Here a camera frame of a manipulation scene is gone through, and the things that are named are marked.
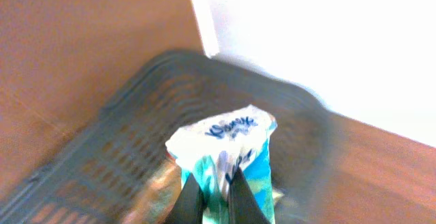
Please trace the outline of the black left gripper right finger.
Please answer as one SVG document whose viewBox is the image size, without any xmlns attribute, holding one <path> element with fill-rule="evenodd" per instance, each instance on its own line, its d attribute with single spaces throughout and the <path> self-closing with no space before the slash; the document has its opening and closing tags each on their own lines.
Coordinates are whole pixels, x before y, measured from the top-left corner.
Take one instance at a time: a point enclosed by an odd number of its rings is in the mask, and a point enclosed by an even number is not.
<svg viewBox="0 0 436 224">
<path fill-rule="evenodd" d="M 229 224 L 269 224 L 245 180 L 243 171 L 238 168 L 229 188 Z"/>
</svg>

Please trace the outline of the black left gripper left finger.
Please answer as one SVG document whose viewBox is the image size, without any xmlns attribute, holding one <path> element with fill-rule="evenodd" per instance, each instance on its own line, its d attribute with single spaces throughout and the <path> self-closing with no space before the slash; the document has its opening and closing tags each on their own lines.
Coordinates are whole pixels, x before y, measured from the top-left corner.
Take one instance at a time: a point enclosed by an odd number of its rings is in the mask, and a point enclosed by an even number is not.
<svg viewBox="0 0 436 224">
<path fill-rule="evenodd" d="M 202 224 L 204 194 L 193 174 L 190 174 L 165 224 Z"/>
</svg>

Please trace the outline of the Kleenex tissue pack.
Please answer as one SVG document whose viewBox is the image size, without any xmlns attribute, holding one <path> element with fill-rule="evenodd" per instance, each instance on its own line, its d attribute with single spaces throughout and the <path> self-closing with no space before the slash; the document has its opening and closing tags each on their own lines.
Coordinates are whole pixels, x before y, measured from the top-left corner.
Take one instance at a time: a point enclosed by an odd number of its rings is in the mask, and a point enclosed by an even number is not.
<svg viewBox="0 0 436 224">
<path fill-rule="evenodd" d="M 193 176 L 204 194 L 204 223 L 229 222 L 230 184 L 237 170 L 255 206 L 268 223 L 275 222 L 269 142 L 276 128 L 273 115 L 249 105 L 181 127 L 166 142 L 182 170 L 181 182 Z"/>
</svg>

